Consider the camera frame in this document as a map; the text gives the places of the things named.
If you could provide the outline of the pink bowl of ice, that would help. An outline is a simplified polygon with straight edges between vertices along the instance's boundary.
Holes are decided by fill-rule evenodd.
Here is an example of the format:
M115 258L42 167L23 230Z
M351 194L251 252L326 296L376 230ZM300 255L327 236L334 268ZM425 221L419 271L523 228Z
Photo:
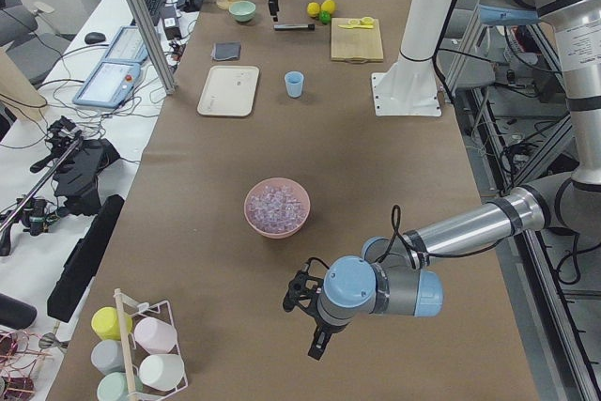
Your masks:
M271 177L248 191L243 212L247 223L260 235L283 239L294 235L306 222L311 208L308 192L296 181Z

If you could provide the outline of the grey cup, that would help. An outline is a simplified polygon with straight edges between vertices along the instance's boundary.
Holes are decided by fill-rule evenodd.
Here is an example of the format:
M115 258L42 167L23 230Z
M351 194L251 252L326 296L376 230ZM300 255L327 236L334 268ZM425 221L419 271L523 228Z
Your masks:
M90 361L103 375L124 373L122 346L116 340L102 340L92 349Z

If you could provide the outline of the mint green bowl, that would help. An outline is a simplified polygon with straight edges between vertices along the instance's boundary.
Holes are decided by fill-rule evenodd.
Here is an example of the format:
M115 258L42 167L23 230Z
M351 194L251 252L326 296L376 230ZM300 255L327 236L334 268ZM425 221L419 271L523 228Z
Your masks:
M251 1L237 1L229 6L228 12L236 23L248 23L256 14L256 5Z

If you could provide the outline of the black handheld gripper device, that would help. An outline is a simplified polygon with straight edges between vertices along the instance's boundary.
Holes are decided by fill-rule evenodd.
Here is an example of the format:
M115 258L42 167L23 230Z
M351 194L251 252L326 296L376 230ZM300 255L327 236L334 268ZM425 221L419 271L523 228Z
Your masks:
M95 215L100 211L98 175L120 159L114 145L105 138L85 138L72 120L62 116L48 128L50 153L30 167L32 173L45 170L39 182L16 200L13 209L1 215L1 255L11 254L11 227L20 223L32 236L46 232L51 224L69 215ZM48 202L37 193L48 180L56 183L54 195L65 203L49 211Z

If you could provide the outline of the pink cup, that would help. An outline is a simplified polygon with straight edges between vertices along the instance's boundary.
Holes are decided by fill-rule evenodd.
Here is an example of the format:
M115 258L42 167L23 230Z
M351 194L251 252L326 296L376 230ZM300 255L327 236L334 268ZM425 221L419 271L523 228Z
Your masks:
M149 354L170 353L177 344L177 330L154 317L144 317L133 330L133 336Z

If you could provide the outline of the green lime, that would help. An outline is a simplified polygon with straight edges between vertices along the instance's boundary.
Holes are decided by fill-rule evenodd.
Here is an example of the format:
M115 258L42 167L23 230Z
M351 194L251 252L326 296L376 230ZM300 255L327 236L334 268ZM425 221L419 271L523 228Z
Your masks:
M328 11L321 11L318 18L322 24L331 23L331 14Z

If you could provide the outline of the yellow cup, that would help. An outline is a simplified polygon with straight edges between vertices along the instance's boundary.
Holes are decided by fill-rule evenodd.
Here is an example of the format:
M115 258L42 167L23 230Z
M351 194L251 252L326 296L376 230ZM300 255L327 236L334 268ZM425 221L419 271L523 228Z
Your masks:
M100 340L119 340L121 334L116 308L105 306L97 310L92 316L91 328Z

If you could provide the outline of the yellow lemon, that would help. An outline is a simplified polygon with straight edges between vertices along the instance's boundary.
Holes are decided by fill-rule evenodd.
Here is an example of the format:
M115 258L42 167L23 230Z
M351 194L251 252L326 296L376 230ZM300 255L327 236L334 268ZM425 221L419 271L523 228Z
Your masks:
M335 1L334 0L324 0L320 5L320 10L322 12L327 12L332 16L336 10Z
M321 11L321 7L320 7L320 4L317 2L311 2L306 7L306 12L307 12L308 16L311 18L317 18L320 14L320 11Z

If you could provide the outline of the wooden cutting board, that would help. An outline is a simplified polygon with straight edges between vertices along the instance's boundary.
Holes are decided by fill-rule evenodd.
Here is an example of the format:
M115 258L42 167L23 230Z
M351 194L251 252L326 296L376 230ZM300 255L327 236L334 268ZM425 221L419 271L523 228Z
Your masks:
M360 24L360 18L331 20L331 60L339 62L382 62L384 59L379 21L362 28L344 29L339 23Z

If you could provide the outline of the steel muddler black tip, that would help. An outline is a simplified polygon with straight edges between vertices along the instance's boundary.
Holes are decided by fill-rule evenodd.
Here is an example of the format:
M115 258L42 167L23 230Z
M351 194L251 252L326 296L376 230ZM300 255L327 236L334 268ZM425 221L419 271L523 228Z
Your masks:
M273 26L275 31L315 31L313 23L277 23Z

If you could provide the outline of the light blue plastic cup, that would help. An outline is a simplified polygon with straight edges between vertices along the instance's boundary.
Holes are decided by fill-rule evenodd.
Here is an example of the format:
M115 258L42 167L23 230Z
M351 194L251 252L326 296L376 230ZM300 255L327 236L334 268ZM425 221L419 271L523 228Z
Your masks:
M304 84L304 75L300 71L289 71L285 74L285 89L287 95L292 99L301 96Z

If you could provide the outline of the aluminium frame post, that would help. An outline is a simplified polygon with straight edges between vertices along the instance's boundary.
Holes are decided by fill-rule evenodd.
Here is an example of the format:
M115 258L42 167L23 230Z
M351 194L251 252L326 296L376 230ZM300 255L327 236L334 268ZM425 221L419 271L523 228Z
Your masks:
M144 0L126 0L133 19L136 21L140 35L149 54L149 58L154 69L159 76L162 87L167 95L171 95L176 90L176 83L170 67L168 66L165 55L162 51L161 40L151 20L150 14Z

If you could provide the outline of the white cup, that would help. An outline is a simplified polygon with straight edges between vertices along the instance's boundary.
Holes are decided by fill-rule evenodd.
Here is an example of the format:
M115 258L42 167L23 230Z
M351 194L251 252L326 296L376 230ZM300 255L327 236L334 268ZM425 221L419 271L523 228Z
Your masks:
M184 361L177 354L147 356L142 360L138 374L146 386L163 392L175 389L184 375Z

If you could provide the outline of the black bar speaker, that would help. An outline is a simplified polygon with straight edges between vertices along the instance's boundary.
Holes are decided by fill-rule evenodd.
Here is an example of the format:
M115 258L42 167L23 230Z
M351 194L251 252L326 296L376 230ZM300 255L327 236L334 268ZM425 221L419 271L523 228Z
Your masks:
M101 206L85 235L74 246L47 300L49 317L69 322L91 279L97 274L124 199L114 194Z

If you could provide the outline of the mint green cup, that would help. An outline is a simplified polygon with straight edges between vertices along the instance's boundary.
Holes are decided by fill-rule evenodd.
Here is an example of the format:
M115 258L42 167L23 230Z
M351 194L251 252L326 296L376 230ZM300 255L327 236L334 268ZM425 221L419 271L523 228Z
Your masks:
M96 396L99 401L128 401L126 374L114 372L104 376L98 384Z

